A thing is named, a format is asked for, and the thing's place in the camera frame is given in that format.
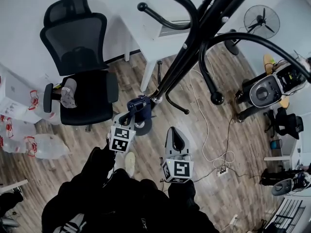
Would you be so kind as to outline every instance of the wooden floor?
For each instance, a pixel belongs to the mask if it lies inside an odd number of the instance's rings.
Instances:
[[[199,98],[199,104],[209,123],[209,138],[204,151],[209,159],[224,153],[226,148],[227,128],[233,114],[234,94],[243,79],[253,77],[243,56],[234,57],[223,45],[215,46],[209,52],[210,61],[215,71],[215,82],[225,95],[225,103],[215,106],[210,101],[210,94],[202,77],[192,72],[192,84]],[[162,72],[172,62],[173,57],[163,60]],[[123,60],[110,64],[119,79],[119,101],[114,110],[126,111],[126,103],[140,95],[140,82],[144,72],[145,60],[141,54],[131,56],[130,62]],[[149,82],[146,94],[156,88],[156,68]],[[213,170],[213,164],[207,162],[201,148],[207,135],[206,123],[196,104],[187,75],[172,91],[171,98],[190,110],[184,115],[170,106],[167,101],[154,110],[153,128],[148,135],[136,137],[131,151],[136,155],[135,178],[154,180],[161,187],[163,178],[159,157],[164,154],[167,129],[175,126],[189,138],[194,161],[193,180],[197,180]],[[45,122],[37,124],[39,133],[59,135],[70,149],[70,155],[56,161],[39,160],[22,154],[8,154],[0,151],[0,183],[11,184],[27,178],[29,184],[22,187],[25,201],[18,204],[17,221],[21,227],[16,232],[41,232],[41,213],[45,204],[56,195],[59,186],[78,174],[91,150],[95,146],[104,147],[105,138],[112,121],[93,125],[91,133],[84,127],[51,126]],[[269,139],[264,133],[265,120],[262,114],[248,118],[243,123],[232,123],[229,133],[229,150],[235,152],[235,162],[230,165],[239,175],[258,175],[266,168],[264,156],[269,156]],[[244,233],[254,229],[262,218],[269,219],[280,204],[281,198],[271,195],[271,188],[259,185],[259,178],[248,176],[238,178],[230,170],[218,178],[216,171],[205,179],[195,183],[196,202],[207,214],[215,227],[224,228],[231,218],[238,214],[235,232]],[[223,232],[232,232],[231,226]]]

